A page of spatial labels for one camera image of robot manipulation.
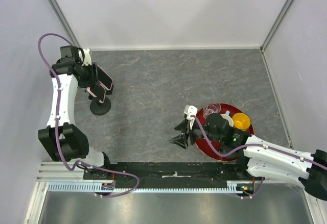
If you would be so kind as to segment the pink case smartphone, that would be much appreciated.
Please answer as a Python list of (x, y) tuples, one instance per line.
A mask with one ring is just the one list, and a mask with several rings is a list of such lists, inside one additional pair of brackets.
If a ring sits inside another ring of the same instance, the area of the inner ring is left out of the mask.
[(87, 87), (87, 92), (97, 100), (99, 103), (104, 103), (105, 96), (106, 96), (106, 90), (101, 85), (93, 85), (90, 87)]
[(100, 84), (107, 91), (111, 91), (113, 88), (113, 79), (99, 66), (97, 66), (97, 71), (98, 71), (98, 80)]

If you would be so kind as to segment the black folding phone stand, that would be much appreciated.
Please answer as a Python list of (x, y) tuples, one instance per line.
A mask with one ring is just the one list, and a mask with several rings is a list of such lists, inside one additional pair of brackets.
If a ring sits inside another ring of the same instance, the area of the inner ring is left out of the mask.
[(111, 95), (113, 92), (113, 88), (111, 88), (110, 90), (106, 90), (106, 95)]

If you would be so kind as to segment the black round base phone holder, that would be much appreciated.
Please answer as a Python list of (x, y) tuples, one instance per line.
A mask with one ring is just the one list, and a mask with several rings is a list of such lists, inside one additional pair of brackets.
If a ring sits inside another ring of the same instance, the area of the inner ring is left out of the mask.
[(93, 96), (89, 95), (88, 98), (91, 100), (90, 111), (96, 116), (102, 116), (109, 112), (111, 109), (111, 102), (109, 98), (105, 97), (104, 102), (97, 101)]

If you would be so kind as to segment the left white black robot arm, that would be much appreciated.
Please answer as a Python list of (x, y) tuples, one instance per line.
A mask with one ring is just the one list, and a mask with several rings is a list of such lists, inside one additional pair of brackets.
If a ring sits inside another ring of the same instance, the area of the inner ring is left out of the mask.
[(75, 98), (84, 89), (90, 99), (90, 111), (96, 116), (109, 112), (108, 98), (113, 92), (113, 79), (91, 60), (91, 50), (77, 46), (62, 46), (61, 57), (52, 65), (52, 108), (38, 139), (54, 162), (73, 162), (74, 167), (89, 169), (101, 180), (108, 179), (112, 167), (104, 152), (90, 147), (87, 136), (75, 123)]

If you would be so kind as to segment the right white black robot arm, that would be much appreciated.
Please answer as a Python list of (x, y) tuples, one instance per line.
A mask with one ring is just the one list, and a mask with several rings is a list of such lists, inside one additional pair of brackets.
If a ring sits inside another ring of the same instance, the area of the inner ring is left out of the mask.
[(210, 114), (204, 125), (196, 115), (187, 114), (175, 130), (180, 133), (170, 139), (171, 144), (186, 149), (189, 142), (203, 139), (215, 155), (240, 160), (234, 167), (234, 174), (240, 180), (252, 176), (285, 181), (315, 198), (326, 200), (325, 151), (295, 151), (270, 143), (230, 126), (219, 113)]

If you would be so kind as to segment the clear glass cup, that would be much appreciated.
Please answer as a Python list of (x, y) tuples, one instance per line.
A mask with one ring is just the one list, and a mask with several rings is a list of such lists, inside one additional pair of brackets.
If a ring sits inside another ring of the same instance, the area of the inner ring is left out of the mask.
[(203, 108), (202, 116), (204, 119), (206, 119), (209, 115), (214, 113), (220, 113), (220, 111), (221, 111), (220, 103), (208, 104)]

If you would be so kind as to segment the light blue white mug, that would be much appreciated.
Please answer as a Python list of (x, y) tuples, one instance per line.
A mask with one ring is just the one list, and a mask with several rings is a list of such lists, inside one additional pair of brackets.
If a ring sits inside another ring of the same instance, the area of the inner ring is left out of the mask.
[(229, 110), (226, 110), (226, 112), (224, 114), (221, 113), (221, 116), (228, 121), (228, 124), (231, 127), (234, 126), (234, 122), (233, 122), (232, 117), (230, 116), (230, 111)]

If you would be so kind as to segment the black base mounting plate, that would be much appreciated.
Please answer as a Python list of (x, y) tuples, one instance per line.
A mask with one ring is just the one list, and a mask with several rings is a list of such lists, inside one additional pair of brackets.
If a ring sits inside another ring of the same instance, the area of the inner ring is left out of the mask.
[(222, 162), (118, 162), (110, 170), (130, 173), (141, 187), (222, 187), (227, 181), (261, 181), (245, 168)]

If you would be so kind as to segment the yellow cup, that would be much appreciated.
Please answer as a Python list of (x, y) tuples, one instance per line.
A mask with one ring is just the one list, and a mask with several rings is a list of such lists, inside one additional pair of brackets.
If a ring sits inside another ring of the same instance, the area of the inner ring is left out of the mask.
[(250, 117), (242, 112), (236, 113), (232, 116), (233, 126), (239, 130), (247, 131), (251, 125)]

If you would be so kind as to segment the red round tray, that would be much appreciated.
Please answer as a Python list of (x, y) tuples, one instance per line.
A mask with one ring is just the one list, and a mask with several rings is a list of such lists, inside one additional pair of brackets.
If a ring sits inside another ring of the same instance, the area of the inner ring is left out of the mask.
[[(232, 117), (234, 114), (242, 112), (240, 109), (238, 109), (237, 107), (234, 107), (232, 105), (229, 104), (225, 104), (225, 103), (220, 103), (221, 104), (221, 111), (220, 111), (220, 115), (221, 113), (224, 114), (226, 112), (226, 110), (230, 111), (230, 116)], [(203, 113), (203, 108), (200, 109), (197, 112), (197, 118), (199, 119), (199, 121), (201, 122), (202, 127), (204, 128), (204, 130), (206, 132), (208, 132), (208, 129), (206, 128), (206, 119), (203, 118), (202, 116)], [(232, 131), (228, 134), (226, 134), (225, 136), (212, 136), (212, 135), (208, 135), (208, 139), (209, 141), (212, 142), (212, 146), (213, 148), (215, 148), (216, 151), (218, 151), (220, 154), (227, 154), (230, 150), (234, 149), (235, 147), (238, 147), (240, 145), (242, 145), (246, 139), (247, 136), (244, 135), (240, 135), (239, 134), (239, 129), (235, 128), (235, 127), (231, 127)], [(254, 134), (254, 129), (252, 124), (250, 125), (250, 128), (247, 131), (244, 131), (245, 134)], [(212, 150), (212, 147), (210, 147), (208, 145), (208, 143), (206, 142), (205, 138), (203, 137), (202, 134), (200, 134), (196, 139), (195, 139), (195, 144), (196, 146), (207, 156), (218, 160), (218, 161), (234, 161), (236, 159), (238, 159), (239, 157), (239, 152), (237, 151), (229, 156), (219, 156), (215, 153), (214, 150)]]

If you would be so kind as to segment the left aluminium corner post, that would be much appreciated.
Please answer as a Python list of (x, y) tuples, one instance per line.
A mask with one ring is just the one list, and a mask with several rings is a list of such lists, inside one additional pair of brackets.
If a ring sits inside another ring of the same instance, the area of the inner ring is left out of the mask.
[(57, 0), (48, 0), (52, 10), (54, 11), (55, 15), (57, 16), (61, 26), (63, 27), (65, 33), (69, 37), (69, 39), (72, 41), (73, 44), (75, 44), (78, 47), (81, 47), (80, 42), (78, 41), (73, 29), (71, 28), (70, 24), (68, 23), (68, 20), (66, 19), (61, 7), (59, 6), (59, 3)]

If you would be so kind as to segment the aluminium corner post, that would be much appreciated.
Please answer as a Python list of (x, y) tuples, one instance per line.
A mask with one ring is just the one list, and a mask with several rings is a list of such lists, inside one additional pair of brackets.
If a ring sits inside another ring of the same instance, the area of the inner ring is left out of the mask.
[(81, 47), (80, 42), (78, 41), (73, 29), (71, 28), (70, 24), (68, 23), (68, 20), (66, 19), (61, 7), (59, 6), (59, 3), (57, 0), (48, 0), (52, 10), (54, 11), (55, 15), (57, 16), (61, 26), (63, 27), (65, 33), (69, 37), (69, 39), (72, 41), (73, 44), (75, 44), (78, 47)]
[(293, 3), (295, 2), (295, 0), (285, 0), (281, 10), (279, 11), (275, 21), (273, 22), (266, 38), (264, 39), (261, 47), (260, 47), (260, 51), (263, 54), (265, 52), (265, 50), (267, 49), (268, 45), (270, 44), (272, 38), (274, 37), (274, 35), (276, 34), (277, 30), (279, 29), (280, 25), (282, 24), (284, 18), (286, 17), (286, 15), (288, 14), (291, 6), (293, 5)]

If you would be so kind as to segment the aluminium frame front rail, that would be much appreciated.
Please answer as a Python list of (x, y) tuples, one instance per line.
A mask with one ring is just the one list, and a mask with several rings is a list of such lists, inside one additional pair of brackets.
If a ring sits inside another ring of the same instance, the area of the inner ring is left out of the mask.
[[(243, 167), (253, 177), (261, 177), (268, 180), (288, 182), (291, 184), (298, 184), (308, 178), (308, 173), (292, 173), (290, 170), (282, 170), (280, 166), (263, 161), (249, 161), (249, 165)], [(102, 172), (97, 169), (86, 169), (84, 166), (77, 166), (75, 170), (69, 171), (60, 162), (43, 162), (41, 164), (39, 175), (41, 178), (79, 178), (84, 180), (108, 180), (112, 177), (110, 172)]]

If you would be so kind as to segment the right aluminium corner post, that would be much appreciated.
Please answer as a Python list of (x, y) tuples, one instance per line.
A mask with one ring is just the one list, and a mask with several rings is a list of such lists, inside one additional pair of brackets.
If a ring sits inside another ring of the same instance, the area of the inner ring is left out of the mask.
[(265, 52), (265, 50), (267, 49), (268, 45), (270, 44), (272, 38), (274, 37), (274, 35), (276, 34), (277, 30), (279, 29), (280, 25), (282, 24), (284, 18), (286, 17), (286, 15), (288, 14), (291, 6), (293, 5), (293, 3), (295, 2), (295, 0), (285, 0), (281, 10), (279, 11), (275, 21), (273, 22), (266, 38), (264, 39), (261, 47), (260, 47), (260, 51), (263, 54)]

